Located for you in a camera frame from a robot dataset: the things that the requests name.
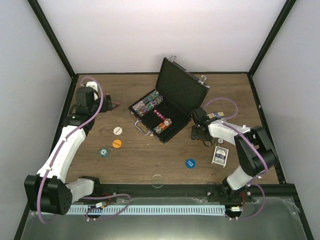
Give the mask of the unboxed banded card deck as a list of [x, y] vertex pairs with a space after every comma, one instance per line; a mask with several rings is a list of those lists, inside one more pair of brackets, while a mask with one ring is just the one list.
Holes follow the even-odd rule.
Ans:
[[212, 119], [212, 118], [217, 118], [217, 119], [224, 119], [225, 114], [223, 112], [213, 112], [213, 113], [208, 113], [207, 116]]

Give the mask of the blue boxed card deck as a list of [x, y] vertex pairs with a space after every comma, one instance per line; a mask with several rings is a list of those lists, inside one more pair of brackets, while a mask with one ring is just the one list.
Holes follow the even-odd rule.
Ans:
[[229, 150], [221, 146], [216, 146], [214, 149], [214, 154], [211, 163], [222, 166], [223, 168], [227, 164], [227, 159], [229, 155]]

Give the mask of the blue small blind button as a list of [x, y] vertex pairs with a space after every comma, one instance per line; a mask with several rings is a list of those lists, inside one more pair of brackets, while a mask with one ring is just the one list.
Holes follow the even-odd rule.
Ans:
[[196, 161], [192, 158], [189, 158], [185, 161], [185, 166], [189, 169], [193, 169], [196, 167]]

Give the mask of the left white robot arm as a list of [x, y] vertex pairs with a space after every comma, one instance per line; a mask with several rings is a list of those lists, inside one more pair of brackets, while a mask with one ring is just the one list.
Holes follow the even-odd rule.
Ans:
[[72, 160], [90, 130], [98, 113], [106, 112], [105, 98], [99, 97], [98, 84], [90, 81], [76, 91], [76, 102], [64, 119], [61, 136], [48, 160], [36, 175], [24, 181], [27, 201], [32, 211], [65, 215], [72, 203], [86, 197], [97, 202], [102, 196], [97, 177], [82, 176], [66, 183]]

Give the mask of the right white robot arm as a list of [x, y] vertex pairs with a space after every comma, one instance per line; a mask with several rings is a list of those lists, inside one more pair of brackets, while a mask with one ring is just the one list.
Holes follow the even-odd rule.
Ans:
[[249, 182], [261, 178], [278, 163], [278, 153], [263, 127], [238, 126], [224, 118], [210, 118], [201, 107], [195, 109], [191, 116], [195, 123], [191, 134], [203, 143], [222, 139], [235, 146], [239, 166], [222, 181], [221, 195], [225, 200], [236, 200]]

